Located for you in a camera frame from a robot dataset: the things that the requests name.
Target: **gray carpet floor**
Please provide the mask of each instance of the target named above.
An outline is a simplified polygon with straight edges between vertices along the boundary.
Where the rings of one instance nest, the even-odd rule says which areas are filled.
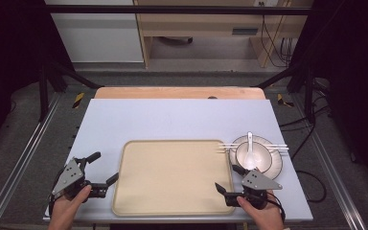
[[[162,61],[162,59],[169,59],[169,56],[172,55],[169,52],[162,52],[159,55],[153,54],[154,63]],[[154,66],[147,71],[98,72],[85,70],[81,73],[88,79],[104,85],[176,86],[250,86],[275,74],[269,71],[250,72],[232,67],[228,68],[232,71],[213,71],[214,67],[210,65],[204,68],[205,71],[182,68],[166,72]],[[73,145],[74,137],[78,133],[89,100],[94,97],[96,91],[74,80],[68,78],[66,80],[69,83],[67,91],[59,93],[58,108],[0,218],[0,229],[45,229],[47,226],[47,222],[42,220],[47,207],[47,195],[51,191],[58,170],[63,166],[70,147]],[[85,94],[81,104],[78,108],[72,108],[74,100],[80,92]],[[281,81],[273,87],[267,88],[265,94],[272,102],[278,123],[285,124],[300,119],[302,115],[297,105],[278,104],[279,93],[287,103],[300,104],[303,101],[303,92],[288,94]],[[320,97],[319,94],[314,93],[314,98],[318,98],[315,103],[316,109],[327,105],[326,100]],[[37,126],[39,117],[38,85],[34,83],[18,90],[12,95],[12,101],[13,110],[0,130],[0,193]],[[282,127],[285,141],[290,147],[290,154],[295,153],[308,135],[310,127],[305,126],[306,124],[303,122],[294,126]],[[368,229],[368,170],[366,166],[351,161],[348,148],[329,109],[324,109],[317,114],[314,134],[319,137],[324,149],[331,157]],[[293,164],[296,170],[306,171],[318,177],[327,188],[327,196],[322,202],[309,202],[314,217],[313,221],[291,222],[287,223],[286,226],[291,229],[351,229],[330,186],[330,180],[318,160],[317,149],[312,137],[298,152]],[[322,187],[316,179],[302,173],[299,173],[299,178],[307,198],[318,199],[323,195]],[[77,223],[76,226],[82,229],[90,227],[90,224]],[[106,229],[107,225],[100,225],[100,227]],[[251,223],[249,229],[256,229],[256,227]]]

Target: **horizontal metal bar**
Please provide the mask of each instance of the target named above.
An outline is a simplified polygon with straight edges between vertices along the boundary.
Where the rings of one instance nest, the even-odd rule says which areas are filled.
[[[102,6],[102,5],[46,5],[25,6],[31,12],[52,13],[177,13],[177,14],[257,14],[310,15],[323,11],[311,8],[222,7],[222,6]]]

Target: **yellow and black tape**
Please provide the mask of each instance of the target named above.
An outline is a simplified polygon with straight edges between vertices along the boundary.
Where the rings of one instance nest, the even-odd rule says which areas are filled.
[[[83,98],[83,93],[79,93],[74,101],[73,108],[78,108]]]
[[[294,103],[286,103],[283,100],[283,96],[281,94],[277,94],[277,104],[283,104],[283,105],[286,105],[288,107],[294,107]]]

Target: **person's right hand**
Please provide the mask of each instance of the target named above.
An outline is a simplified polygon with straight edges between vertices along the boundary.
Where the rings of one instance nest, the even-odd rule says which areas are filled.
[[[267,195],[267,198],[277,202],[276,199],[272,195]],[[245,198],[238,196],[237,201],[243,210],[255,220],[256,225],[260,230],[283,230],[284,225],[282,221],[282,217],[280,215],[280,209],[272,204],[267,203],[264,209],[259,210],[253,207]]]

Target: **person's left hand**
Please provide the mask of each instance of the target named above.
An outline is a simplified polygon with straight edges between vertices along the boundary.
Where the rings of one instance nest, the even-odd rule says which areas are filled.
[[[49,230],[71,229],[74,216],[77,210],[79,210],[80,205],[88,198],[91,189],[91,185],[85,186],[73,200],[68,200],[64,196],[56,200]]]

